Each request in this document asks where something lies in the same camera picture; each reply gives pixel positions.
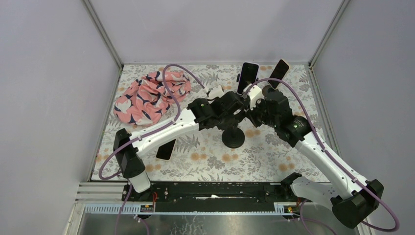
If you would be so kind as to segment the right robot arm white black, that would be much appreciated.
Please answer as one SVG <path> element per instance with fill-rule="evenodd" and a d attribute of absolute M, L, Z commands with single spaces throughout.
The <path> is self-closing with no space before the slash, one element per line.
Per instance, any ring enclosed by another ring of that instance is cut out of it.
<path fill-rule="evenodd" d="M 381 197 L 384 186 L 376 179 L 369 181 L 354 171 L 319 134 L 312 131 L 308 120 L 293 114 L 288 98 L 271 89 L 266 95 L 258 86 L 245 91 L 249 98 L 247 117 L 254 126 L 267 125 L 277 136 L 306 156 L 332 184 L 312 183 L 299 173 L 283 180 L 281 197 L 288 202 L 306 198 L 330 209 L 346 227 L 355 228 L 379 206 L 374 196 Z"/>

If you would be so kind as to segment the phone with purple case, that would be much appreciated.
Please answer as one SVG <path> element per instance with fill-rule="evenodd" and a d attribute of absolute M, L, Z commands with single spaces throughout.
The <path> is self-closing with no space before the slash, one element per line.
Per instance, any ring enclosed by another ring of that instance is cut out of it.
<path fill-rule="evenodd" d="M 257 79 L 257 73 L 259 70 L 259 64 L 244 62 L 242 64 L 242 68 L 240 74 L 242 75 L 243 83 L 238 84 L 236 93 L 242 95 L 244 89 L 250 85 L 251 83 L 255 82 Z"/>

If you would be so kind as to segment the phone with beige case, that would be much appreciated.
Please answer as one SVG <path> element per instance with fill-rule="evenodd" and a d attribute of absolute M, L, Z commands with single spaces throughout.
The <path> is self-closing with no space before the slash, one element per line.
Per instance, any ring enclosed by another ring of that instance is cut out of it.
<path fill-rule="evenodd" d="M 283 80 L 289 70 L 290 65 L 284 59 L 280 59 L 269 78 Z M 268 80 L 268 83 L 273 89 L 277 89 L 280 84 L 280 82 L 274 80 Z"/>

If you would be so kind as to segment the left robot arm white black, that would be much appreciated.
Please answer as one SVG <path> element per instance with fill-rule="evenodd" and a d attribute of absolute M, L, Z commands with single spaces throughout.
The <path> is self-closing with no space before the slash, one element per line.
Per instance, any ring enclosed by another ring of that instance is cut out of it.
<path fill-rule="evenodd" d="M 114 142 L 115 156 L 121 173 L 133 189 L 133 195 L 140 201 L 151 197 L 151 182 L 141 159 L 154 149 L 176 138 L 218 128 L 222 142 L 228 148 L 239 148 L 245 141 L 244 132 L 238 124 L 255 101 L 248 95 L 227 92 L 214 100 L 197 98 L 181 111 L 174 120 L 167 120 L 134 133 L 122 129 L 117 132 Z"/>

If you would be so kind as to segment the wooden base phone stand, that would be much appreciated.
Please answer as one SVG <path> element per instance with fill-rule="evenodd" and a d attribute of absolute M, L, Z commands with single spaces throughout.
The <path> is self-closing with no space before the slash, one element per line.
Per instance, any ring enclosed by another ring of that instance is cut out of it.
<path fill-rule="evenodd" d="M 274 90 L 275 89 L 271 85 L 267 85 L 262 88 L 262 94 L 266 97 L 268 93 L 272 93 Z"/>

